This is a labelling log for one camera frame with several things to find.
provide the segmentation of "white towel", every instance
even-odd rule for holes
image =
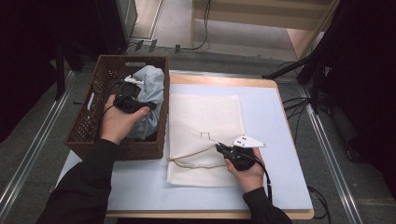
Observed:
[[[167,182],[195,187],[236,186],[216,143],[244,134],[238,96],[171,94]]]

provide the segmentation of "metal rail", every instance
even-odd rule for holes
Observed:
[[[306,87],[301,87],[303,97],[309,97],[309,91]],[[332,174],[332,179],[337,188],[338,194],[340,195],[341,202],[346,210],[347,218],[349,219],[349,223],[353,224],[361,224],[363,223],[361,219],[361,214],[358,210],[358,207],[355,203],[355,199],[352,196],[352,193],[347,185],[346,180],[344,179],[344,175],[341,171],[340,166],[338,165],[337,159],[332,152],[332,146],[330,145],[329,139],[323,129],[320,118],[314,112],[312,107],[309,105],[307,107],[309,118],[311,119],[312,125],[317,134],[320,147],[323,151],[324,158],[329,166],[330,173]]]
[[[52,105],[52,108],[50,109],[46,119],[41,125],[41,128],[35,136],[35,139],[29,146],[29,149],[23,157],[20,166],[18,167],[14,176],[12,176],[11,180],[7,183],[0,200],[0,223],[4,223],[4,221],[6,220],[12,204],[14,204],[19,192],[21,191],[23,183],[25,182],[27,176],[32,170],[38,154],[40,153],[41,148],[46,142],[47,137],[53,127],[53,124],[55,123],[56,119],[62,111],[62,108],[64,107],[64,103],[70,94],[71,86],[74,80],[75,74],[73,72],[69,72],[65,81],[64,94],[58,101],[56,101]]]

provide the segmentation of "brown wicker basket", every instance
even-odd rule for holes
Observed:
[[[164,73],[160,126],[158,132],[146,138],[145,141],[131,138],[123,139],[120,144],[121,153],[118,160],[154,160],[163,157],[163,144],[169,110],[169,69],[167,58],[101,55],[93,72],[84,102],[64,142],[80,158],[84,159],[92,151],[103,113],[107,90],[115,81],[132,75],[145,65],[161,68]]]

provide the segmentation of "black cable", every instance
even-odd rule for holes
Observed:
[[[285,104],[285,103],[290,102],[290,101],[295,101],[295,100],[308,100],[308,99],[311,99],[311,98],[308,98],[308,97],[296,97],[296,98],[291,98],[289,100],[286,100],[286,101],[282,102],[282,104]]]
[[[300,60],[298,60],[298,61],[289,61],[289,62],[280,63],[280,64],[277,66],[276,71],[279,71],[279,67],[282,66],[283,64],[287,64],[287,63],[300,63],[300,64],[302,64],[302,65],[308,65],[308,66],[309,66],[309,64],[304,64],[304,63],[302,63]],[[297,73],[297,68],[294,69],[294,73],[295,73],[297,76],[299,75],[299,74]]]
[[[296,145],[296,142],[297,142],[298,125],[299,125],[299,123],[300,123],[300,118],[301,118],[301,115],[303,114],[303,111],[304,111],[304,110],[305,110],[305,106],[303,106],[303,108],[302,108],[301,111],[299,112],[300,115],[298,116],[297,124],[296,124],[296,130],[295,130],[295,132],[294,132],[294,145]]]
[[[288,116],[288,119],[290,119],[290,118],[292,118],[292,117],[294,117],[294,116],[300,114],[300,112],[299,112],[299,113],[296,113],[296,114],[295,114],[295,112],[296,112],[301,106],[306,106],[306,105],[305,105],[305,104],[300,104],[299,106],[297,106],[297,107],[293,110],[293,112]]]
[[[300,105],[302,105],[302,104],[309,104],[309,101],[308,101],[308,100],[303,100],[303,101],[301,101],[301,102],[298,103],[298,104],[289,105],[289,106],[286,106],[286,107],[284,107],[284,108],[285,108],[285,111],[288,111],[288,110],[291,110],[291,109],[293,109],[293,108],[295,108],[295,107],[298,107],[298,106],[300,106]]]
[[[324,217],[327,217],[329,224],[332,223],[332,218],[330,216],[330,211],[329,211],[329,205],[327,204],[326,199],[323,197],[323,195],[317,190],[314,189],[312,187],[307,186],[309,192],[311,193],[315,193],[317,196],[317,199],[319,200],[319,202],[321,203],[321,205],[323,206],[324,210],[325,210],[325,214],[318,216],[318,217],[314,217],[315,219],[322,219]]]
[[[206,7],[205,7],[205,13],[204,13],[204,26],[205,26],[205,39],[204,39],[204,41],[202,42],[202,44],[201,44],[199,47],[196,47],[196,48],[193,48],[193,49],[190,49],[190,48],[181,48],[180,50],[197,50],[197,49],[200,49],[200,48],[206,43],[206,40],[207,40],[207,21],[208,21],[208,19],[209,19],[210,1],[211,1],[211,0],[208,0],[208,1],[207,1]],[[158,46],[158,47],[155,47],[155,48],[158,48],[158,49],[176,49],[176,48],[161,47],[161,46]]]
[[[108,90],[107,90],[107,92],[106,92],[106,95],[105,95],[105,99],[104,99],[103,110],[105,110],[107,98],[108,98],[108,95],[111,93],[111,90],[113,90],[113,88],[114,88],[114,86],[115,86],[116,84],[121,84],[121,82],[122,82],[122,80],[116,81],[116,82],[114,82],[113,84],[111,84],[110,88],[108,88]],[[96,139],[99,138],[100,129],[101,129],[101,126],[102,126],[102,119],[103,119],[103,116],[105,115],[105,113],[107,112],[108,109],[106,109],[105,112],[103,112],[102,116],[101,116],[100,119],[99,119],[98,129],[97,129],[97,131],[96,131]]]
[[[270,202],[272,202],[272,201],[273,201],[273,198],[272,198],[271,179],[270,179],[270,176],[268,175],[267,170],[265,169],[264,164],[262,164],[262,161],[261,161],[257,156],[254,156],[254,158],[253,158],[253,157],[250,157],[249,155],[247,155],[247,154],[245,154],[245,153],[238,153],[238,155],[239,155],[239,156],[246,157],[246,158],[248,158],[248,159],[250,159],[250,160],[255,161],[255,162],[256,162],[257,164],[259,164],[260,167],[264,170],[265,178],[267,179],[268,200],[270,200]]]

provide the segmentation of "black jacket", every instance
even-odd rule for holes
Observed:
[[[92,154],[75,165],[51,193],[37,223],[103,223],[111,191],[111,174],[120,148],[99,139]],[[291,223],[265,196],[264,188],[244,194],[252,223]]]

